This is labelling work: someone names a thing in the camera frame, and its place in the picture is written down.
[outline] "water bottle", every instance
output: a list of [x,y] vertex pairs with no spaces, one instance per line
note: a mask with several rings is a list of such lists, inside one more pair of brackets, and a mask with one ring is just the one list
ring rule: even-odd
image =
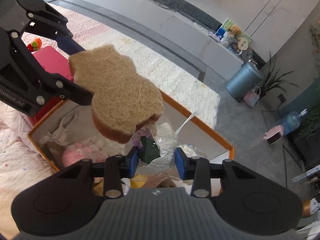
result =
[[301,124],[301,117],[307,113],[304,109],[300,114],[297,112],[290,112],[284,118],[277,121],[277,125],[282,125],[284,127],[283,135],[293,132],[298,129]]

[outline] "gray tile floor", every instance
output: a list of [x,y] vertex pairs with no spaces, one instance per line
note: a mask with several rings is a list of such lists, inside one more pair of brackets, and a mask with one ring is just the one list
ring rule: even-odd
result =
[[[235,160],[282,186],[286,186],[287,176],[288,189],[302,200],[313,197],[309,184],[292,183],[292,178],[301,173],[301,168],[296,161],[299,160],[298,155],[286,139],[282,138],[271,146],[264,141],[263,136],[268,129],[261,110],[270,108],[263,99],[254,108],[238,103],[226,91],[226,81],[215,71],[176,44],[126,17],[82,0],[44,1],[81,13],[132,37],[203,81],[221,97],[215,130],[234,145]],[[264,115],[268,126],[272,127],[276,114],[265,112]],[[290,154],[283,151],[283,145]]]

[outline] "blue trash can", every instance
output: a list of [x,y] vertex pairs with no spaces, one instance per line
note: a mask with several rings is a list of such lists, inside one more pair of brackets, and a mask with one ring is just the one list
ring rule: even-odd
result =
[[252,86],[263,79],[263,74],[255,64],[246,62],[226,83],[226,89],[233,98],[243,97]]

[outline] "brown scratcher edge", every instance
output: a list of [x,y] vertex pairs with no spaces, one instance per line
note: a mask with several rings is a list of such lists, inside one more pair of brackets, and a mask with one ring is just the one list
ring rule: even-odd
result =
[[71,55],[69,67],[75,83],[93,93],[93,123],[106,138],[127,143],[163,113],[160,90],[112,45]]

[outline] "pink bag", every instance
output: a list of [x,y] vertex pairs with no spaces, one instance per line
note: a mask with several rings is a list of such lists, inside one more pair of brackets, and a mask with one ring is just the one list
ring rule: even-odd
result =
[[252,88],[248,93],[246,93],[246,95],[243,98],[243,101],[245,102],[246,105],[250,107],[254,107],[254,105],[260,99],[260,93],[261,93],[261,88],[256,86]]

